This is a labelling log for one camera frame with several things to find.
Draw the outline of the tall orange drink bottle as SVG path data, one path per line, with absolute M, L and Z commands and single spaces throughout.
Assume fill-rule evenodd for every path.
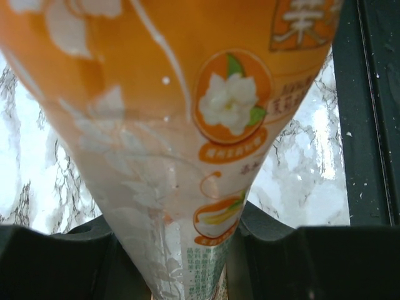
M 1 52 L 155 299 L 216 299 L 342 1 L 2 1 Z

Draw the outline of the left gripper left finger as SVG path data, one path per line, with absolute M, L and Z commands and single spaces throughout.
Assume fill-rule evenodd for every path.
M 1 299 L 149 298 L 102 216 L 65 234 L 1 226 Z

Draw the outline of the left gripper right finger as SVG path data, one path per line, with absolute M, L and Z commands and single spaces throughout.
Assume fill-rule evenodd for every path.
M 291 228 L 248 202 L 226 259 L 229 299 L 398 299 L 399 228 Z

